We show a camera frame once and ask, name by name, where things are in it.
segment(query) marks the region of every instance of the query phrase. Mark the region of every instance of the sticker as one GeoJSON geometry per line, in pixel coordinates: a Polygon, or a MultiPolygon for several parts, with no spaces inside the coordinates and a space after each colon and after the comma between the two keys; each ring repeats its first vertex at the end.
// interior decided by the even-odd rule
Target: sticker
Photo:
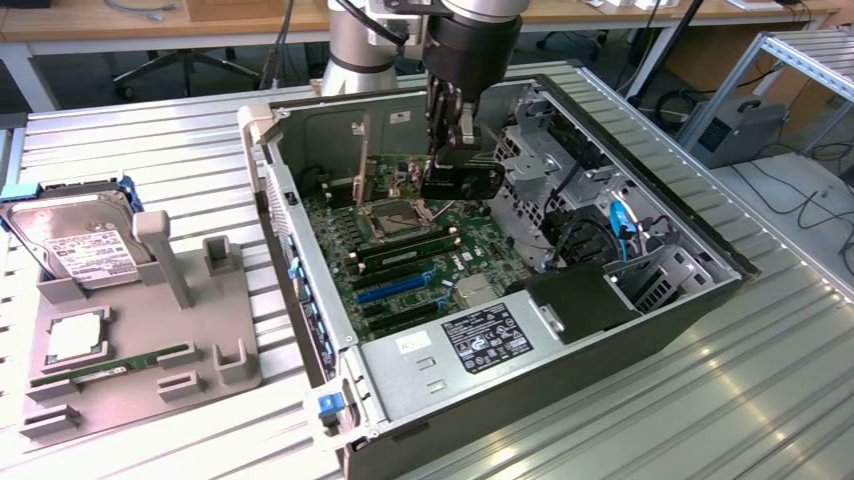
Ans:
{"type": "Polygon", "coordinates": [[[405,123],[409,122],[412,118],[413,112],[410,112],[409,110],[406,112],[396,112],[389,115],[389,123],[392,123],[393,125],[397,123],[405,123]]]}
{"type": "Polygon", "coordinates": [[[413,353],[416,350],[421,350],[432,345],[430,336],[428,336],[428,332],[425,330],[416,332],[406,337],[401,337],[396,342],[398,344],[401,355],[413,353]]]}
{"type": "Polygon", "coordinates": [[[79,282],[137,272],[134,257],[117,230],[54,238],[47,247],[79,282]]]}
{"type": "Polygon", "coordinates": [[[406,252],[402,255],[398,255],[397,257],[390,257],[388,259],[384,260],[384,265],[389,265],[390,263],[398,263],[404,260],[409,260],[413,257],[418,256],[418,252],[406,252]]]}
{"type": "Polygon", "coordinates": [[[504,303],[442,324],[469,373],[480,373],[534,350],[504,303]]]}

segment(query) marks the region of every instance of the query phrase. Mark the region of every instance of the gray device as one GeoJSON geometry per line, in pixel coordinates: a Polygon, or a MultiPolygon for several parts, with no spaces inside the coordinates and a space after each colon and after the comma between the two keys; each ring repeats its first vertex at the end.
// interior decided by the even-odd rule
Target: gray device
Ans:
{"type": "MultiPolygon", "coordinates": [[[[692,117],[699,115],[708,103],[697,106],[692,117]]],[[[692,148],[692,155],[709,169],[753,160],[763,147],[773,141],[788,116],[787,106],[768,103],[763,97],[741,95],[732,98],[724,102],[692,148]]]]}
{"type": "Polygon", "coordinates": [[[305,408],[350,479],[417,468],[653,355],[759,273],[544,76],[482,97],[496,198],[408,196],[425,103],[417,88],[273,104],[265,137],[305,408]]]}
{"type": "Polygon", "coordinates": [[[83,184],[3,187],[0,227],[27,248],[50,280],[87,289],[134,282],[153,254],[134,238],[142,211],[130,177],[83,184]]]}

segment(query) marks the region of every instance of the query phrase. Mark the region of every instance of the side panel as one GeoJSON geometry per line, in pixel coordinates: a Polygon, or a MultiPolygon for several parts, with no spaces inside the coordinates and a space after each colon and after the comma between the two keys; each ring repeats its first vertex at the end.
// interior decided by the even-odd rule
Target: side panel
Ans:
{"type": "Polygon", "coordinates": [[[394,478],[658,353],[736,294],[731,283],[530,375],[346,453],[349,480],[394,478]]]}

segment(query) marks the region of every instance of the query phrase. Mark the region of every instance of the hard drive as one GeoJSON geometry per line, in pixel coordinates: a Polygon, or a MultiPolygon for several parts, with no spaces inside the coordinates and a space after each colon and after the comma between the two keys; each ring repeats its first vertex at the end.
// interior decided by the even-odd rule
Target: hard drive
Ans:
{"type": "Polygon", "coordinates": [[[7,185],[0,194],[0,226],[18,237],[47,278],[74,278],[89,289],[135,281],[137,265],[153,261],[133,234],[139,211],[127,176],[77,185],[7,185]]]}

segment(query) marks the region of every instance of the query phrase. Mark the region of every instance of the office chair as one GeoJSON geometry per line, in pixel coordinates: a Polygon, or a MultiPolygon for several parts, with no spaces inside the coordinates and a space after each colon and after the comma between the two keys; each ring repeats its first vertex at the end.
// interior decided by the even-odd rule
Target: office chair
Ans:
{"type": "Polygon", "coordinates": [[[261,76],[249,68],[234,63],[237,53],[233,47],[226,47],[226,60],[221,60],[219,58],[206,55],[202,53],[203,51],[205,50],[183,48],[161,56],[155,50],[150,50],[147,52],[149,62],[143,63],[130,72],[117,75],[113,79],[119,98],[123,98],[125,100],[131,100],[134,98],[134,87],[127,85],[130,81],[155,70],[173,65],[174,63],[181,63],[185,67],[185,96],[187,97],[193,96],[193,82],[190,80],[190,75],[195,72],[194,64],[197,63],[203,63],[219,68],[221,70],[226,70],[227,72],[237,73],[238,75],[248,77],[253,80],[253,90],[258,89],[261,76]]]}
{"type": "Polygon", "coordinates": [[[608,30],[598,30],[597,33],[592,36],[588,35],[580,35],[576,32],[549,32],[546,34],[546,37],[540,40],[537,42],[537,48],[540,48],[541,50],[546,50],[546,48],[549,47],[549,39],[552,37],[554,37],[556,35],[564,35],[566,37],[566,39],[578,44],[578,45],[585,45],[585,43],[582,43],[581,41],[586,41],[592,47],[590,50],[590,54],[588,55],[588,57],[590,58],[590,61],[596,62],[600,59],[600,53],[602,52],[602,46],[605,45],[605,43],[609,41],[609,31],[608,30]]]}

